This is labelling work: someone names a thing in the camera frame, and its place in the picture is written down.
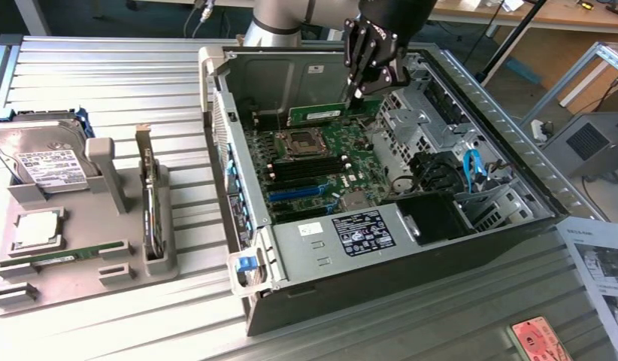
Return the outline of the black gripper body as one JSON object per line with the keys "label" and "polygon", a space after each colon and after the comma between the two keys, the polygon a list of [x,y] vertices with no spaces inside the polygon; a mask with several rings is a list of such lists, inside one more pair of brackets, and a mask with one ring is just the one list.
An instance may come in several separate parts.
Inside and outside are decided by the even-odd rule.
{"label": "black gripper body", "polygon": [[359,1],[361,17],[397,36],[397,46],[407,49],[409,39],[420,31],[436,0]]}

